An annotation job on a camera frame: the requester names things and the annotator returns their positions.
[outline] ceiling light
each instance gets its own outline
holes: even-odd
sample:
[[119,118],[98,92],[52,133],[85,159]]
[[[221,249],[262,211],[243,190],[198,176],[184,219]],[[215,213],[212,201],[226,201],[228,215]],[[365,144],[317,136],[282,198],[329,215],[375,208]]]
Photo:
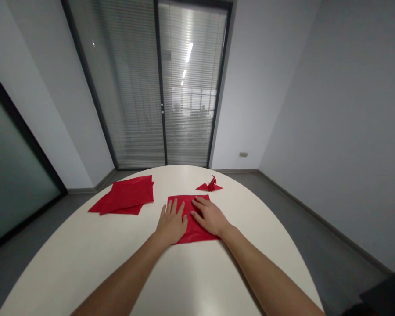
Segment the ceiling light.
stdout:
[[193,43],[189,43],[189,48],[187,49],[187,55],[186,55],[186,62],[189,62],[190,53],[192,52],[192,47],[193,47]]

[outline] origami crane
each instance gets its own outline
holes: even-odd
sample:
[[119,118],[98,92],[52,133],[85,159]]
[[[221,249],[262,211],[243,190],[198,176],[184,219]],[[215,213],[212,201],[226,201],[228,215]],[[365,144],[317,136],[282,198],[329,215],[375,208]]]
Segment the origami crane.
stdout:
[[200,187],[197,188],[197,190],[203,190],[203,191],[209,191],[209,192],[219,190],[219,189],[222,189],[222,187],[216,185],[215,176],[213,176],[213,179],[211,180],[211,182],[209,182],[209,184],[204,183]]

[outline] red paper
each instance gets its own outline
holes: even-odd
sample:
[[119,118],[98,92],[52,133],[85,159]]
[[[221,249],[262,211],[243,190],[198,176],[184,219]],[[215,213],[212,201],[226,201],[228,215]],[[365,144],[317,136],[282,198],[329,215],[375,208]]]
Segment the red paper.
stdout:
[[126,180],[113,183],[108,208],[101,212],[100,215],[154,201],[152,176],[141,177],[139,180],[137,178],[130,180],[132,181]]
[[[147,183],[151,187],[154,184],[152,182],[152,176],[142,176],[142,177],[137,177],[129,180],[124,180],[124,181],[119,181],[119,182],[114,182],[115,183],[120,183],[122,186],[130,186],[130,185],[136,185],[137,183],[141,183],[141,185],[144,185],[144,183]],[[119,199],[119,195],[114,195],[113,189],[111,189],[110,192],[108,192],[106,195],[104,195],[91,209],[89,212],[91,213],[99,213],[100,215],[104,215],[107,213],[112,213],[112,214],[132,214],[132,215],[139,215],[140,209],[142,208],[143,203],[130,206],[130,207],[124,207],[124,208],[118,208],[114,209],[114,206],[116,203],[114,201],[117,201]]]
[[111,214],[127,214],[127,215],[139,215],[140,209],[142,208],[143,204],[139,204],[136,206],[132,206],[130,208],[122,208],[120,210],[115,210],[111,212],[106,212],[108,209],[108,203],[112,199],[110,199],[109,195],[111,191],[104,195],[88,212],[91,213],[99,213],[100,215],[111,213]]
[[[186,233],[181,237],[177,244],[188,244],[196,241],[205,241],[205,240],[214,240],[219,239],[219,237],[208,233],[204,230],[190,215],[191,211],[195,211],[196,213],[201,215],[201,212],[195,208],[192,204],[192,200],[196,195],[176,195],[172,197],[168,197],[167,205],[169,201],[173,201],[177,199],[177,207],[180,208],[181,203],[184,202],[184,210],[183,216],[187,215],[187,219],[189,223],[187,224]],[[198,195],[206,200],[209,200],[209,195]]]
[[204,183],[204,184],[202,184],[200,187],[198,187],[196,189],[197,190],[203,190],[203,191],[212,192],[212,191],[215,191],[215,190],[222,189],[222,187],[216,185],[216,179],[215,179],[215,176],[213,176],[213,179],[211,180],[211,182],[209,182],[209,184]]

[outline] sliding glass door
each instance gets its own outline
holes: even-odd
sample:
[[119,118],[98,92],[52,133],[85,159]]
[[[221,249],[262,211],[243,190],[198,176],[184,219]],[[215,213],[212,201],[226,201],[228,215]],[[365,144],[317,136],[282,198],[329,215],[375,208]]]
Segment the sliding glass door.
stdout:
[[208,166],[232,3],[62,3],[116,168]]

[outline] white table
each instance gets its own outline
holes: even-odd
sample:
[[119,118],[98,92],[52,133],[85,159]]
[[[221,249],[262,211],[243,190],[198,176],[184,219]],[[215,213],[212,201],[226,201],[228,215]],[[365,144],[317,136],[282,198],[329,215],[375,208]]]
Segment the white table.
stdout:
[[[138,216],[87,211],[101,191],[44,244],[6,299],[0,315],[70,313],[154,232],[167,197],[205,194],[195,188],[212,175],[223,190],[209,193],[227,219],[275,262],[321,308],[313,280],[294,242],[251,191],[221,173],[185,165],[138,172],[152,175],[154,203]],[[219,241],[171,246],[147,280],[132,315],[259,315],[239,272]]]

